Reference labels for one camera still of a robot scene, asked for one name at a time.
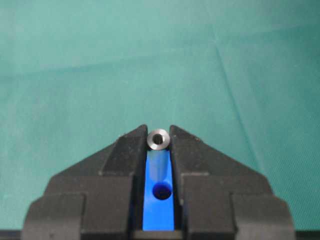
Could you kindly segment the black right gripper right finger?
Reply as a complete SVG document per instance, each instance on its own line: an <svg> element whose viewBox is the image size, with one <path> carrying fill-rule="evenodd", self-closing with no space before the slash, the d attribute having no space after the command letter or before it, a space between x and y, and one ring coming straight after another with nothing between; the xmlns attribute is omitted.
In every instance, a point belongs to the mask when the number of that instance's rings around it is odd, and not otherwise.
<svg viewBox="0 0 320 240"><path fill-rule="evenodd" d="M186 240L293 240L288 204L267 178L172 125L175 198Z"/></svg>

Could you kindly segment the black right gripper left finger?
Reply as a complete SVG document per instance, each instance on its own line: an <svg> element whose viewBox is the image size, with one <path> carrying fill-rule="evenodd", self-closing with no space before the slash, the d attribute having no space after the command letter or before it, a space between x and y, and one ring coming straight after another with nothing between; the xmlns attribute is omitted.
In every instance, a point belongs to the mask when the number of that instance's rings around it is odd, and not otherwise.
<svg viewBox="0 0 320 240"><path fill-rule="evenodd" d="M146 125L54 175L31 203L24 240L127 240L142 228Z"/></svg>

